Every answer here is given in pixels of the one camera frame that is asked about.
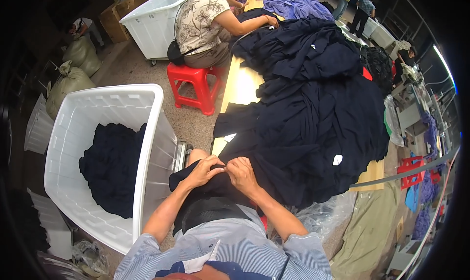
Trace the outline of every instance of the floral blouse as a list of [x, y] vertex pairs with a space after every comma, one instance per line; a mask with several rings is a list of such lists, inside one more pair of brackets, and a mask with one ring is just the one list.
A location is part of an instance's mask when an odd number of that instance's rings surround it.
[[220, 13], [230, 10], [226, 0], [188, 0], [176, 18], [176, 40], [181, 53], [188, 55], [209, 50], [220, 43], [222, 26], [214, 21]]

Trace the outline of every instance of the man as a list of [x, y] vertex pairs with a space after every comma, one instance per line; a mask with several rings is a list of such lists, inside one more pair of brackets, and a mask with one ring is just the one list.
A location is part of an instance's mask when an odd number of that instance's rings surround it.
[[[332, 279], [318, 235], [309, 233], [258, 185], [249, 159], [238, 157], [224, 165], [215, 155], [194, 149], [189, 156], [188, 164], [191, 163], [197, 165], [157, 207], [142, 235], [119, 264], [114, 279]], [[192, 189], [223, 172], [236, 189], [264, 212], [284, 241], [282, 248], [267, 239], [266, 229], [253, 208], [227, 201], [220, 208], [207, 207], [212, 199], [225, 199], [220, 197], [196, 200], [185, 206]], [[160, 245], [173, 222], [174, 231], [177, 230], [175, 245], [161, 252]]]
[[99, 42], [100, 47], [104, 47], [103, 39], [101, 38], [100, 31], [96, 28], [95, 23], [89, 18], [78, 18], [72, 24], [68, 24], [65, 27], [65, 32], [70, 35], [79, 34], [79, 36], [85, 35], [90, 38], [90, 33], [93, 34], [95, 39]]
[[395, 69], [397, 73], [393, 78], [393, 85], [397, 85], [401, 82], [401, 76], [403, 75], [403, 67], [401, 66], [401, 63], [411, 67], [414, 66], [413, 58], [416, 56], [416, 54], [416, 48], [414, 46], [410, 47], [409, 50], [400, 49], [397, 52], [397, 59], [395, 60]]
[[357, 37], [360, 38], [362, 36], [362, 32], [364, 32], [364, 27], [366, 26], [369, 16], [371, 18], [376, 16], [376, 7], [370, 0], [358, 0], [356, 5], [358, 8], [354, 15], [354, 19], [352, 19], [350, 32], [351, 34], [356, 33]]
[[332, 13], [335, 20], [339, 20], [339, 18], [344, 14], [348, 8], [348, 3], [349, 0], [338, 0], [338, 7]]

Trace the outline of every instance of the wooden work table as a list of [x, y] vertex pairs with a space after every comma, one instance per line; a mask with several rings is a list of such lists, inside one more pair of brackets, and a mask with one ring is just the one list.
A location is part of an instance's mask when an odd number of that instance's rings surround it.
[[[263, 6], [262, 0], [247, 0], [249, 4], [245, 7], [245, 11], [260, 8]], [[257, 72], [247, 67], [240, 67], [244, 60], [232, 57], [230, 70], [228, 72], [228, 80], [225, 87], [224, 98], [222, 100], [222, 107], [220, 112], [225, 112], [228, 103], [235, 103], [240, 105], [247, 105], [250, 102], [258, 102], [259, 98], [256, 97], [256, 89], [264, 83], [263, 77]], [[212, 154], [219, 155], [227, 142], [223, 137], [216, 138], [212, 147]], [[376, 179], [384, 178], [384, 161], [379, 162], [371, 161], [367, 166], [367, 171], [359, 176], [358, 183], [368, 182]], [[369, 191], [384, 189], [384, 184], [376, 184], [371, 186], [356, 187], [354, 191]]]

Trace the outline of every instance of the striped shirt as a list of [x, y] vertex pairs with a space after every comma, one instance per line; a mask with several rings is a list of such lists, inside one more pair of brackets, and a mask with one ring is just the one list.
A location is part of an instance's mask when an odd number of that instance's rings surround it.
[[256, 211], [239, 207], [252, 221], [229, 218], [200, 224], [184, 235], [179, 230], [175, 234], [175, 246], [165, 252], [160, 251], [153, 236], [142, 234], [119, 264], [114, 279], [152, 279], [180, 262], [185, 273], [192, 273], [200, 271], [206, 261], [214, 261], [234, 262], [243, 272], [274, 280], [290, 254], [282, 280], [332, 280], [317, 233], [293, 234], [279, 248], [266, 238]]
[[358, 7], [363, 10], [366, 14], [370, 15], [372, 10], [376, 9], [376, 6], [370, 0], [358, 0]]

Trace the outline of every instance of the fluorescent light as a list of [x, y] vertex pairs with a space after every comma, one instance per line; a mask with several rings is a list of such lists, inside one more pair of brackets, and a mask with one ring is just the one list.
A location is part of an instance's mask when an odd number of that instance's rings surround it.
[[454, 77], [452, 77], [452, 74], [450, 73], [449, 66], [447, 65], [446, 61], [444, 60], [444, 57], [443, 57], [442, 54], [439, 52], [438, 47], [437, 47], [436, 45], [434, 45], [434, 50], [437, 52], [439, 58], [441, 59], [442, 63], [444, 64], [444, 67], [446, 67], [446, 70], [447, 70], [447, 72], [449, 73], [450, 80], [452, 80], [452, 84], [454, 85], [455, 94], [458, 94], [458, 92], [457, 92], [457, 86], [455, 86]]

